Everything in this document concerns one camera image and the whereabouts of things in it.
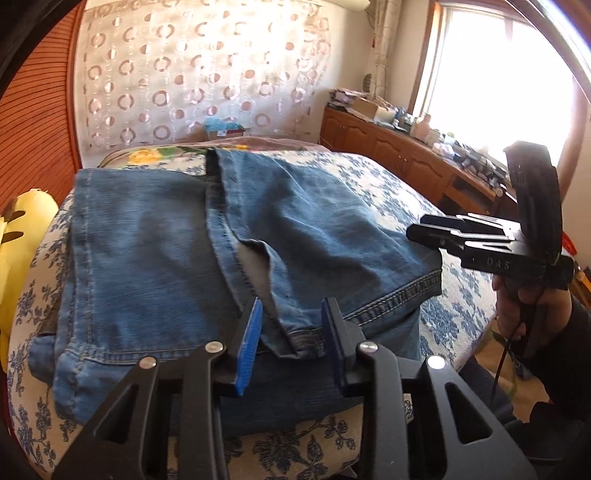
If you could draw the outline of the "person's right hand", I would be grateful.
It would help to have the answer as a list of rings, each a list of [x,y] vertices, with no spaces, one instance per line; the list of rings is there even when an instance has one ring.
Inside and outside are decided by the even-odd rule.
[[[524,359],[532,358],[568,324],[572,296],[568,291],[529,285],[514,289],[510,280],[495,275],[497,325]]]

